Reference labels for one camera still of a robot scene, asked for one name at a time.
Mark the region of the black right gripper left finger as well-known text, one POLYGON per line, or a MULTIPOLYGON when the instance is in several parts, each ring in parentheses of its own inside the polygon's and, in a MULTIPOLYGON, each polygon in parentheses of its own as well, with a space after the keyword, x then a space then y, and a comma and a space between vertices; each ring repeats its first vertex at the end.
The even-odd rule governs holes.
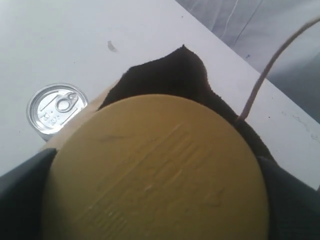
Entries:
POLYGON ((0 177, 0 238, 39 240, 42 198, 55 148, 44 149, 0 177))

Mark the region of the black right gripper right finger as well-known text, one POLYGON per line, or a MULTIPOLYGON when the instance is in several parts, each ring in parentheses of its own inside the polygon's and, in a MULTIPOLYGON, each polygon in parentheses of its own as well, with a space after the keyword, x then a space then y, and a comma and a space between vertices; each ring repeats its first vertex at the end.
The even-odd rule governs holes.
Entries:
POLYGON ((320 193, 264 158, 257 158, 269 204, 269 240, 318 240, 320 193))

